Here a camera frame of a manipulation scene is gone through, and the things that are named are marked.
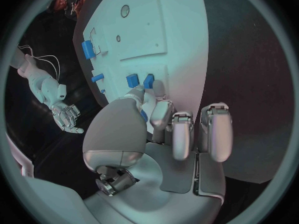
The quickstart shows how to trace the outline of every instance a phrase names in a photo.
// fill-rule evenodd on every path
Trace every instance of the cable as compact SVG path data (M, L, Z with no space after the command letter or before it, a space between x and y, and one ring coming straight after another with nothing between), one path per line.
M23 45L23 46L19 46L19 45L18 45L18 48L21 49L21 50L22 50L22 49L25 49L25 48L28 48L28 49L30 49L30 51L31 51L31 56L32 56L32 57L34 57L35 59L38 59L38 60L41 60L41 61L46 61L46 62L50 63L50 64L52 65L52 67L54 68L54 70L55 70L56 80L59 81L59 78L60 78L60 63L59 63L59 60L57 59L56 56L54 56L54 55L34 56L34 55L33 55L33 50L32 50L32 48L31 48L29 45ZM55 66L53 65L52 62L50 62L50 61L48 61L48 60L45 60L45 59L41 59L41 57L49 57L49 56L50 56L50 57L54 57L54 58L56 59L57 64L58 64L58 73L57 73L57 70L56 70L56 68L55 68Z

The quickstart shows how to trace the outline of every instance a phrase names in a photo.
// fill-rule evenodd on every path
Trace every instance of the person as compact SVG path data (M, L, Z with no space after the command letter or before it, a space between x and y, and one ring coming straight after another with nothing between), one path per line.
M77 21L84 2L85 0L53 0L47 11L57 12L64 10L64 14L67 18Z

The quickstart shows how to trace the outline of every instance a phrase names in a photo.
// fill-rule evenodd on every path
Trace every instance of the circular hole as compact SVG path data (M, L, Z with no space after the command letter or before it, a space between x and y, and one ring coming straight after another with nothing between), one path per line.
M123 18L127 17L129 15L129 12L130 12L130 8L128 5L124 5L121 9L121 16Z

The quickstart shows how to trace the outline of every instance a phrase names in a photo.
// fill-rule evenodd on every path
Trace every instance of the white cable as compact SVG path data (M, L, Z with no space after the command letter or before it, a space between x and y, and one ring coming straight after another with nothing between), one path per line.
M41 60L41 61L46 61L46 62L50 63L53 66L54 70L55 70L56 80L59 81L59 78L60 78L60 63L59 63L59 60L57 59L56 56L54 56L54 55L46 55L46 56L37 56L36 57L36 56L33 55L33 50L32 50L32 48L29 45L18 46L18 48L21 49L21 50L25 49L25 48L29 48L30 51L31 51L31 56L32 57L34 57L35 59L38 59L38 60ZM58 74L57 74L57 70L56 70L56 68L55 68L55 66L53 65L52 62L50 62L48 60L45 60L45 59L41 59L41 57L48 57L48 56L54 57L56 59L57 64L58 64Z

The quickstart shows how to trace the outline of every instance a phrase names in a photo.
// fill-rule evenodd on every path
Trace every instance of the blue block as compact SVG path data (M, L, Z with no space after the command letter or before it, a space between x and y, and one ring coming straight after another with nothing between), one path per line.
M137 85L139 85L138 75L137 74L131 74L127 76L127 82L130 88L134 88Z
M92 81L92 82L96 82L96 81L101 80L101 79L103 79L103 78L104 78L104 75L103 75L103 74L100 74L100 75L97 75L97 76L92 77L92 78L91 78L91 81Z
M83 41L82 42L82 48L85 54L85 58L86 59L90 59L96 56L96 54L94 53L93 49L92 49L92 44L91 41Z
M154 81L153 75L148 74L148 76L146 77L146 79L144 81L145 89L152 89L153 81Z

